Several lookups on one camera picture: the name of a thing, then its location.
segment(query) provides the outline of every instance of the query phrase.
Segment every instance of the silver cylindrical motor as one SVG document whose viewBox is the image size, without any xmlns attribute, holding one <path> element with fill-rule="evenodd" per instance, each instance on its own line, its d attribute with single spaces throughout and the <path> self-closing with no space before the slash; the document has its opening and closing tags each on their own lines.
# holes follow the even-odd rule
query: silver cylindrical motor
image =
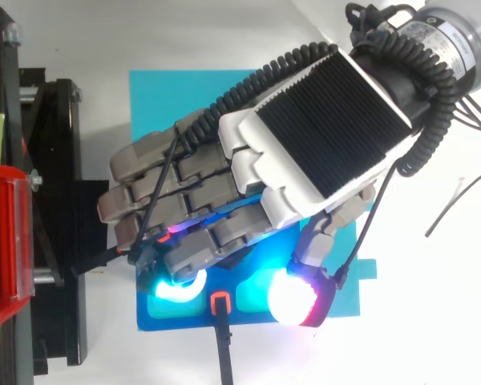
<svg viewBox="0 0 481 385">
<path fill-rule="evenodd" d="M 430 0 L 399 32 L 439 55 L 460 91 L 481 88 L 481 0 Z"/>
</svg>

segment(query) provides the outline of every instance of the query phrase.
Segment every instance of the label sticker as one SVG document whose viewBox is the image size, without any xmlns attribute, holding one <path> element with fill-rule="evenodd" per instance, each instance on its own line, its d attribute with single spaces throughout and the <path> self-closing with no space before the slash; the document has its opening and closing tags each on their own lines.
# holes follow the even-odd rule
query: label sticker
<svg viewBox="0 0 481 385">
<path fill-rule="evenodd" d="M 399 30 L 399 33 L 405 34 L 409 38 L 413 38 L 417 42 L 422 43 L 425 48 L 430 48 L 440 57 L 440 60 L 445 62 L 455 73 L 455 78 L 457 80 L 460 80 L 471 68 L 466 68 L 466 64 L 463 61 L 463 57 L 459 53 L 457 46 L 447 37 L 447 35 L 427 22 L 418 22 L 415 20 L 408 22 Z M 465 48 L 467 49 L 467 52 L 471 54 L 468 44 Z"/>
</svg>

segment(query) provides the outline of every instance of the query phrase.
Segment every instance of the cyan mat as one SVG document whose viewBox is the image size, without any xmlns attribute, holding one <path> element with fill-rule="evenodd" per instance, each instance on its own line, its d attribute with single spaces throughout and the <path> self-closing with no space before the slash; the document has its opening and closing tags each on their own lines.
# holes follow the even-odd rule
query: cyan mat
<svg viewBox="0 0 481 385">
<path fill-rule="evenodd" d="M 132 71 L 130 74 L 132 139 L 170 128 L 175 121 L 213 103 L 252 71 Z M 356 241 L 356 225 L 338 231 L 325 267 L 334 272 Z M 228 291 L 232 324 L 275 322 L 267 293 L 272 276 L 284 268 L 297 243 L 300 227 L 263 240 L 234 270 L 208 269 L 203 292 L 194 300 L 174 303 L 137 293 L 137 323 L 141 330 L 168 330 L 212 326 L 210 295 Z M 353 263 L 344 288 L 337 292 L 329 317 L 360 314 L 359 279 L 376 278 L 375 260 Z"/>
</svg>

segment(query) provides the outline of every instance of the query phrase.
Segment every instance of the screw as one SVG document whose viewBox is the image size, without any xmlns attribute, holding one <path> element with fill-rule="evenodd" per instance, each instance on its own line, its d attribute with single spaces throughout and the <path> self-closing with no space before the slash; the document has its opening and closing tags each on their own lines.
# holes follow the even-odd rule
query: screw
<svg viewBox="0 0 481 385">
<path fill-rule="evenodd" d="M 74 103 L 82 103 L 82 90 L 80 88 L 74 88 L 71 97 Z"/>
<path fill-rule="evenodd" d="M 3 41 L 11 47 L 20 47 L 22 45 L 22 28 L 16 22 L 10 22 L 3 31 Z"/>
<path fill-rule="evenodd" d="M 34 169 L 29 176 L 30 188 L 33 192 L 39 191 L 39 186 L 42 184 L 42 176 L 38 174 L 38 170 Z"/>
</svg>

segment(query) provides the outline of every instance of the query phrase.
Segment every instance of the black metal frame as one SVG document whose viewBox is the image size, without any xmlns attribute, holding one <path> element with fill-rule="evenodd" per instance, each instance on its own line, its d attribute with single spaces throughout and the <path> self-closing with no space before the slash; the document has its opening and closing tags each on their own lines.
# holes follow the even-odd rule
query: black metal frame
<svg viewBox="0 0 481 385">
<path fill-rule="evenodd" d="M 107 247 L 96 201 L 108 181 L 81 180 L 76 86 L 67 79 L 34 84 L 39 71 L 20 70 L 20 83 L 38 88 L 34 102 L 22 105 L 26 167 L 43 178 L 33 199 L 34 264 L 55 279 L 36 285 L 31 300 L 34 374 L 45 375 L 48 358 L 67 357 L 74 366 L 87 357 L 85 281 L 71 267 Z"/>
</svg>

